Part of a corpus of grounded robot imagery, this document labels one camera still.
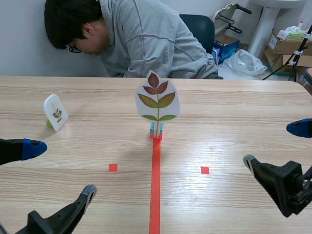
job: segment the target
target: green leaf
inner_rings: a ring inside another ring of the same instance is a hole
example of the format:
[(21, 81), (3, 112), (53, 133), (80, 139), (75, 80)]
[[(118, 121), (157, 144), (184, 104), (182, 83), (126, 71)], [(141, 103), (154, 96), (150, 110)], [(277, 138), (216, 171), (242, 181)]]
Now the green leaf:
[(142, 117), (147, 118), (149, 120), (157, 121), (157, 118), (155, 116), (142, 116)]
[(156, 74), (151, 73), (150, 76), (148, 77), (148, 83), (154, 88), (156, 89), (157, 86), (159, 85), (159, 80), (158, 77), (156, 76)]
[(163, 96), (159, 101), (158, 101), (158, 108), (164, 108), (169, 106), (173, 100), (175, 99), (176, 93), (170, 93), (165, 96)]
[(173, 118), (175, 118), (176, 116), (174, 115), (166, 115), (166, 116), (163, 116), (159, 119), (159, 121), (167, 121), (167, 120), (171, 120)]
[(162, 94), (163, 92), (166, 91), (168, 87), (168, 82), (163, 82), (160, 86), (158, 86), (158, 88), (156, 89), (156, 93), (157, 94)]
[(145, 91), (150, 94), (150, 95), (155, 95), (157, 94), (156, 90), (151, 88), (151, 87), (148, 87), (148, 86), (143, 86), (143, 88), (145, 89)]
[(151, 107), (151, 108), (157, 108), (157, 102), (155, 102), (150, 97), (142, 95), (142, 94), (137, 94), (137, 95), (141, 99), (144, 105)]

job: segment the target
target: eyeglasses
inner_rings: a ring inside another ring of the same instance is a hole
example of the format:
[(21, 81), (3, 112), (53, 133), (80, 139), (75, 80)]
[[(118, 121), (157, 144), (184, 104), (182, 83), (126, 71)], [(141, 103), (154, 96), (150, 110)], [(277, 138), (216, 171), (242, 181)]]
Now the eyeglasses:
[(79, 54), (81, 53), (81, 50), (79, 50), (77, 47), (72, 47), (72, 46), (69, 46), (69, 51), (72, 52), (72, 53), (76, 53), (76, 54)]

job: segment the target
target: white sink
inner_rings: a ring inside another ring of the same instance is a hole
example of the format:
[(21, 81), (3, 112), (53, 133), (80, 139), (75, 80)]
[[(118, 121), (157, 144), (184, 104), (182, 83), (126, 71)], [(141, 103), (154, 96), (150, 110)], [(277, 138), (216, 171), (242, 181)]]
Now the white sink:
[(263, 6), (264, 8), (252, 42), (248, 49), (249, 53), (258, 58), (261, 58), (270, 39), (269, 37), (275, 25), (279, 10), (281, 8), (298, 7), (305, 1), (306, 0), (252, 0), (253, 3), (259, 6)]
[(302, 4), (305, 0), (252, 0), (259, 6), (268, 8), (295, 8)]

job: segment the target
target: white plastic bag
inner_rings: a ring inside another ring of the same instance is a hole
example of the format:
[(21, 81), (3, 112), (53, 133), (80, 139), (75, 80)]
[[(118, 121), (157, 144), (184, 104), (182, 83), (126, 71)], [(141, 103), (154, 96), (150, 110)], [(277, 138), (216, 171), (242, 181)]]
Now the white plastic bag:
[(233, 71), (244, 72), (254, 77), (264, 73), (267, 69), (260, 59), (245, 50), (239, 50), (231, 57), (224, 60), (223, 67), (224, 66), (231, 68)]

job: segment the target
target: blue gripper tip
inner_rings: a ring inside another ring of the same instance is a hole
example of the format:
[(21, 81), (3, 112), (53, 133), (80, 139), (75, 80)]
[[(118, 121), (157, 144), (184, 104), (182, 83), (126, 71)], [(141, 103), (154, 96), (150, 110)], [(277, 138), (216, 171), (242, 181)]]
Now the blue gripper tip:
[(39, 141), (39, 144), (35, 145), (30, 139), (24, 139), (21, 160), (24, 161), (42, 155), (47, 148), (43, 141)]
[(309, 127), (308, 127), (308, 119), (303, 119), (301, 121), (297, 121), (294, 123), (290, 123), (286, 127), (287, 132), (298, 136), (298, 137), (306, 137), (310, 138)]

